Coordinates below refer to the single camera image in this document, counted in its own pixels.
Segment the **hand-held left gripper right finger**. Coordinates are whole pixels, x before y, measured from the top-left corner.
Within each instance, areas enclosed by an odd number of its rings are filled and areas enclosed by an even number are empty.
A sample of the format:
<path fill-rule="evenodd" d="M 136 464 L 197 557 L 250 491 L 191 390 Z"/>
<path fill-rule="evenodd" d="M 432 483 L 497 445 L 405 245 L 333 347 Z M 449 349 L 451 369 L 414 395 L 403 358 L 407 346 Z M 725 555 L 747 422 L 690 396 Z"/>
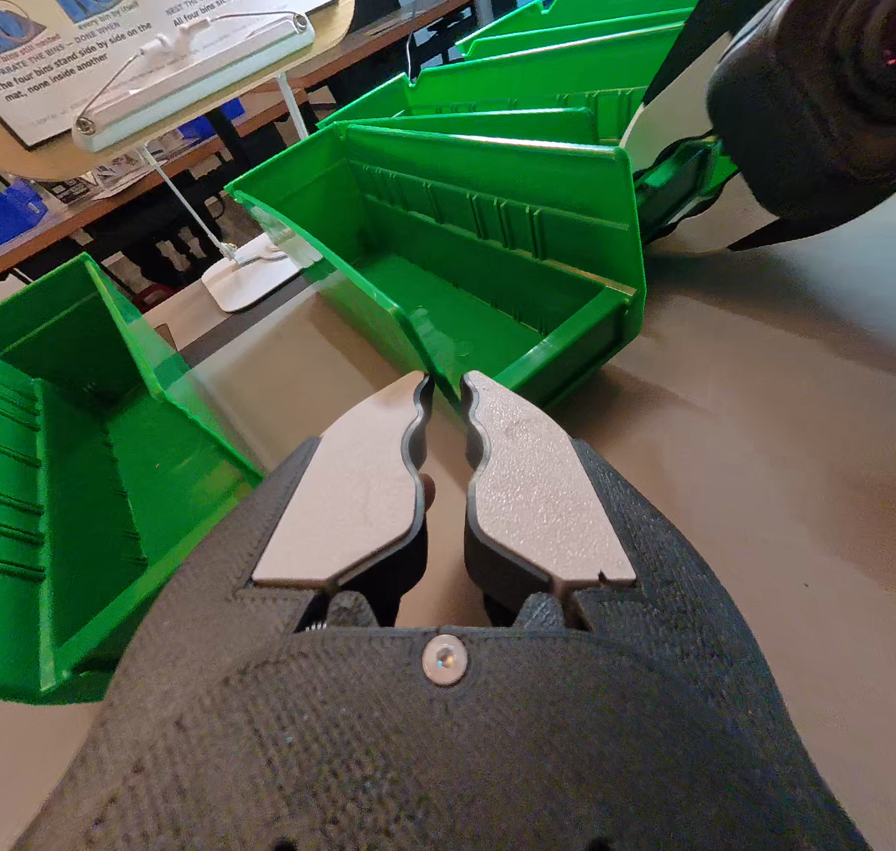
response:
<path fill-rule="evenodd" d="M 480 371 L 462 377 L 469 481 L 464 564 L 492 626 L 544 594 L 637 588 L 635 567 L 578 447 L 543 409 Z"/>

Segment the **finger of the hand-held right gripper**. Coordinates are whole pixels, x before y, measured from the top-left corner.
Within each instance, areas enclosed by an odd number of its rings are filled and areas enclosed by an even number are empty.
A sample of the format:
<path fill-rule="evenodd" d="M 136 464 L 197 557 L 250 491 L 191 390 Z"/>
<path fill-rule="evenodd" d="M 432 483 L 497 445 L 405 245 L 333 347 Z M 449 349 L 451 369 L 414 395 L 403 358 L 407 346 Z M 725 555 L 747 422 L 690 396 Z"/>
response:
<path fill-rule="evenodd" d="M 849 222 L 864 216 L 866 212 L 848 215 L 843 218 L 821 217 L 811 219 L 774 219 L 769 224 L 757 229 L 745 237 L 728 245 L 727 250 L 743 252 L 756 248 L 783 244 L 817 237 L 826 232 L 845 226 Z"/>
<path fill-rule="evenodd" d="M 664 151 L 687 138 L 711 130 L 707 95 L 723 95 L 723 81 L 746 81 L 732 88 L 732 102 L 717 98 L 723 130 L 731 131 L 735 116 L 748 103 L 770 96 L 771 124 L 786 138 L 787 149 L 820 149 L 810 141 L 812 83 L 805 66 L 805 21 L 798 0 L 699 0 L 652 80 L 644 100 L 627 127 L 622 146 L 627 151 Z"/>

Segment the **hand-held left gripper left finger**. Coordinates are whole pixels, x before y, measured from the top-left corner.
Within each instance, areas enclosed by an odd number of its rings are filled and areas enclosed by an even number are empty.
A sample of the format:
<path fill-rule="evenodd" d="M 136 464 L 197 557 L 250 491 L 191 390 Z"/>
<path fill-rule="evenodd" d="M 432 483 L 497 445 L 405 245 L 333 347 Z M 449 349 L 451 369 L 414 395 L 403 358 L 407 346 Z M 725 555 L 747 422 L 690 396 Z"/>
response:
<path fill-rule="evenodd" d="M 364 596 L 394 626 L 427 566 L 427 458 L 433 380 L 417 370 L 359 402 L 320 436 L 252 582 L 333 598 Z"/>

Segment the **grey desk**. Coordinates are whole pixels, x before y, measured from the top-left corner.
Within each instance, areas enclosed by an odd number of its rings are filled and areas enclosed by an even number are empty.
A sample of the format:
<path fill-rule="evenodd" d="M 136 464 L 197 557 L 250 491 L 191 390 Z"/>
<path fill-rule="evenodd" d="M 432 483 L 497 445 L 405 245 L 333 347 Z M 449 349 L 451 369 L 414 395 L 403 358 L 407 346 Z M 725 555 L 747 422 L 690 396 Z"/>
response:
<path fill-rule="evenodd" d="M 803 242 L 646 265 L 641 334 L 551 416 L 696 547 L 823 777 L 894 849 L 894 201 Z M 268 469 L 397 377 L 301 278 L 230 316 L 197 282 L 145 319 Z M 427 443 L 428 566 L 397 624 L 485 625 L 464 432 L 441 397 Z M 2 702 L 2 849 L 97 714 Z"/>

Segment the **wooden document stand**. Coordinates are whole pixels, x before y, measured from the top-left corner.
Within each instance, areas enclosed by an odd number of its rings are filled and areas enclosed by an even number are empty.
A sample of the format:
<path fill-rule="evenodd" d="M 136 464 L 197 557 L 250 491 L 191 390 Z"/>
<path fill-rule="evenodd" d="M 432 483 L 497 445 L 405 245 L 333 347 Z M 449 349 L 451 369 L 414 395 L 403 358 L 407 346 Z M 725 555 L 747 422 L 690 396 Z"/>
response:
<path fill-rule="evenodd" d="M 307 242 L 298 242 L 296 234 L 281 228 L 287 245 L 282 250 L 276 244 L 278 239 L 273 218 L 263 218 L 263 231 L 256 238 L 240 247 L 219 241 L 203 222 L 203 218 L 189 204 L 185 196 L 175 189 L 165 168 L 151 154 L 150 140 L 162 137 L 193 118 L 211 114 L 219 110 L 222 103 L 248 92 L 256 83 L 263 83 L 273 77 L 283 98 L 287 101 L 291 116 L 300 139 L 308 138 L 308 127 L 302 117 L 296 96 L 289 91 L 285 73 L 297 66 L 299 60 L 313 52 L 321 53 L 344 38 L 354 12 L 354 0 L 340 0 L 325 6 L 310 16 L 315 28 L 315 42 L 302 52 L 286 56 L 267 68 L 246 77 L 217 94 L 200 99 L 170 118 L 147 126 L 118 143 L 101 151 L 85 151 L 77 144 L 72 132 L 66 132 L 49 140 L 33 150 L 23 148 L 15 137 L 2 125 L 2 169 L 8 173 L 37 180 L 71 178 L 83 174 L 99 164 L 109 163 L 115 157 L 130 150 L 138 150 L 151 168 L 160 175 L 169 189 L 184 204 L 189 215 L 196 219 L 222 253 L 222 260 L 209 267 L 202 276 L 206 290 L 211 294 L 218 308 L 225 313 L 235 313 L 251 307 L 263 297 L 284 285 L 307 266 L 320 259 L 320 254 Z"/>

